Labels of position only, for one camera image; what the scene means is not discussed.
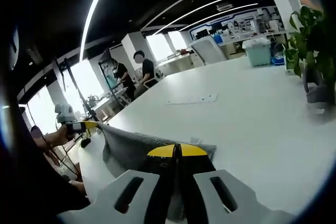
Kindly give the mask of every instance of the black ceiling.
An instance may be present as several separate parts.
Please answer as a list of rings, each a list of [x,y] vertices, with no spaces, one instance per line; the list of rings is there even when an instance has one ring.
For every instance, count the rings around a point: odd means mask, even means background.
[[[100,0],[93,15],[87,42],[111,36],[110,41],[91,48],[91,56],[101,53],[107,46],[120,43],[126,33],[140,30],[153,17],[178,0]],[[184,0],[168,10],[149,26],[162,26],[195,8],[215,0]],[[82,30],[92,0],[21,0],[19,36],[20,54],[14,74],[24,73],[16,90],[22,89],[52,57],[61,57],[80,46]],[[259,3],[260,7],[274,5],[273,0],[228,0],[234,7]],[[191,24],[218,13],[216,4],[203,8],[179,20],[176,24]],[[31,62],[26,49],[35,45],[44,62],[38,66]]]

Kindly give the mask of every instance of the ceiling light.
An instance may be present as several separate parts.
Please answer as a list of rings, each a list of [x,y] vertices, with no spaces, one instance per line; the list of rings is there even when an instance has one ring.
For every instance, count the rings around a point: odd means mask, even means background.
[[[180,19],[185,18],[186,16],[190,15],[191,13],[194,13],[194,12],[196,12],[196,11],[198,11],[198,10],[204,8],[204,7],[207,7],[207,6],[209,6],[209,5],[215,4],[215,3],[220,2],[220,1],[223,1],[223,0],[216,0],[216,1],[213,1],[213,2],[211,2],[211,3],[208,3],[208,4],[206,4],[206,5],[203,5],[203,6],[199,7],[199,8],[194,9],[194,10],[192,10],[191,12],[189,12],[189,13],[187,13],[187,14],[182,15],[181,17],[177,18],[176,20],[170,22],[168,25],[162,27],[160,30],[158,30],[156,33],[154,33],[154,35],[155,35],[155,34],[158,34],[158,33],[161,32],[163,29],[166,29],[166,28],[169,27],[171,24],[173,24],[173,23],[179,21]]]
[[[187,29],[188,27],[191,27],[191,26],[193,26],[193,25],[196,25],[196,24],[198,24],[199,22],[205,21],[205,20],[207,20],[208,18],[212,18],[212,17],[218,16],[218,15],[223,14],[223,13],[231,12],[232,10],[237,10],[237,9],[241,9],[241,8],[244,8],[244,7],[249,7],[249,6],[253,6],[253,5],[257,5],[257,4],[258,4],[258,3],[250,4],[250,5],[244,5],[244,6],[236,7],[236,8],[230,9],[230,10],[225,10],[225,11],[223,11],[223,12],[221,12],[221,13],[217,13],[217,14],[215,14],[215,15],[212,15],[212,16],[203,18],[203,19],[201,19],[201,20],[199,20],[199,21],[196,21],[195,23],[192,23],[191,25],[188,25],[188,26],[182,28],[182,29],[179,30],[179,31],[183,31],[184,29]]]
[[[81,41],[81,44],[80,44],[79,61],[82,61],[82,59],[83,59],[86,37],[88,36],[88,31],[89,31],[90,23],[91,23],[91,20],[92,20],[93,12],[96,9],[98,1],[99,0],[93,0],[92,1],[92,4],[91,4],[90,9],[89,9],[88,16],[87,16],[86,21],[85,21],[82,41]]]

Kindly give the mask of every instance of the plastic storage box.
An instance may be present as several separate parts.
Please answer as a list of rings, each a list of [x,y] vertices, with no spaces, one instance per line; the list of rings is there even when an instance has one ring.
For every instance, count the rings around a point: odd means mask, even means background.
[[[271,63],[271,41],[266,38],[250,39],[243,42],[252,66],[268,65]]]

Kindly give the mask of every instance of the window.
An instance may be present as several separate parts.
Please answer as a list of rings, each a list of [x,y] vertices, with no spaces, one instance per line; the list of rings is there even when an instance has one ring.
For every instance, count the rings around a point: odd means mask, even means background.
[[[187,45],[182,37],[182,34],[179,31],[170,31],[168,32],[170,39],[176,50],[185,49]]]
[[[95,75],[92,66],[88,60],[83,60],[71,67],[71,72],[74,75],[74,79],[77,86],[85,99],[90,95],[101,96],[104,94],[97,76]],[[73,84],[69,71],[64,71],[64,81],[66,85],[65,98],[67,102],[72,106],[75,114],[77,111],[80,114],[85,114],[82,100],[79,97],[78,91]]]
[[[146,39],[156,60],[162,60],[173,54],[163,34],[147,36]]]
[[[46,86],[42,87],[29,101],[30,112],[27,110],[28,120],[31,125],[35,125],[40,128],[43,134],[52,133],[56,131],[56,113],[55,105],[50,97]]]

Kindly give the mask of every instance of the person in black shirt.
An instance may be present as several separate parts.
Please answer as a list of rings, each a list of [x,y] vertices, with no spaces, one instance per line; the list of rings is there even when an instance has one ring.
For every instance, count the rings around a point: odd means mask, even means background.
[[[124,87],[127,88],[126,94],[133,101],[135,86],[130,75],[128,74],[127,68],[124,64],[117,62],[113,58],[111,58],[111,63],[114,68],[114,77],[118,78],[119,82],[121,82]]]
[[[135,52],[133,58],[136,63],[142,63],[142,80],[140,81],[140,84],[144,84],[149,88],[157,84],[157,80],[154,79],[154,63],[149,59],[145,59],[144,52]]]

